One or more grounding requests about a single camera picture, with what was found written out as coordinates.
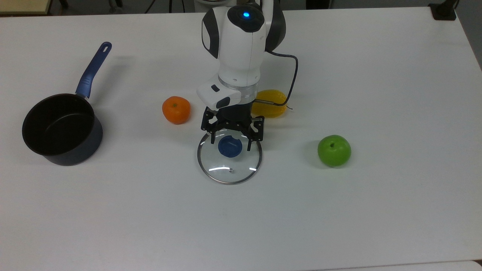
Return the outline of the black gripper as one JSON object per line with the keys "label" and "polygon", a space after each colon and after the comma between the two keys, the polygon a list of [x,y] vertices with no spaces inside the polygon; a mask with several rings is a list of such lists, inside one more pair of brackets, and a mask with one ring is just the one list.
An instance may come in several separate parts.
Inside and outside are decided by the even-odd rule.
{"label": "black gripper", "polygon": [[205,108],[200,128],[210,134],[210,143],[215,144],[216,133],[222,129],[241,132],[247,138],[247,151],[253,141],[264,139],[264,116],[252,116],[253,103],[224,107],[218,110]]}

